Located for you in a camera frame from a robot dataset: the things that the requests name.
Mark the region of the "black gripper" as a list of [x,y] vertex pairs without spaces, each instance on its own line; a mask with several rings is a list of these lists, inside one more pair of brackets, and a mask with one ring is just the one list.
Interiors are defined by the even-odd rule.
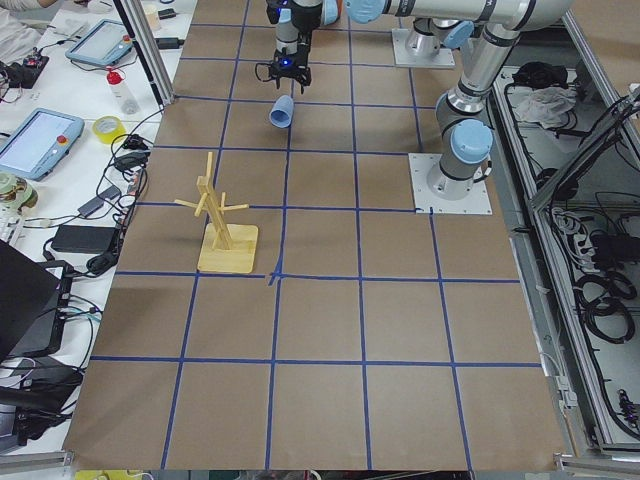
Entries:
[[267,80],[274,81],[276,89],[280,89],[282,78],[295,80],[300,85],[300,93],[304,94],[307,85],[311,84],[310,50],[310,34],[298,35],[293,41],[278,40],[273,59],[268,64]]

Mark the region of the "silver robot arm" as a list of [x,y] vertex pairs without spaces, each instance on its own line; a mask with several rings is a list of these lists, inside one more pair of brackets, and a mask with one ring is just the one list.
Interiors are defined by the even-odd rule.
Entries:
[[456,86],[438,101],[443,153],[427,174],[429,189],[447,200],[466,197],[492,148],[492,131],[477,119],[483,101],[523,31],[559,20],[570,1],[348,1],[349,18],[366,24],[381,15],[478,21],[484,25]]
[[434,18],[417,15],[413,1],[268,1],[266,13],[269,22],[276,27],[276,48],[269,63],[258,63],[257,68],[267,69],[265,82],[279,84],[283,78],[291,79],[301,89],[311,85],[312,74],[308,66],[313,31],[336,21],[345,7],[349,17],[366,24],[382,14],[396,17],[414,17],[413,29],[408,32],[404,51],[414,58],[428,54],[437,56],[442,48],[459,48],[473,33],[477,23],[487,21],[495,8],[493,1],[480,6],[480,14],[469,14],[465,19]]

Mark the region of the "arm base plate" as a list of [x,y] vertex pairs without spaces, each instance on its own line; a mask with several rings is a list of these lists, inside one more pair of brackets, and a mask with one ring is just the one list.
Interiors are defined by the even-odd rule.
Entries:
[[475,183],[474,177],[453,180],[440,169],[441,154],[410,153],[409,171],[414,209],[421,214],[491,215],[492,208],[484,181]]
[[454,69],[452,50],[441,47],[433,35],[423,35],[413,29],[394,28],[392,45],[395,65],[405,68]]

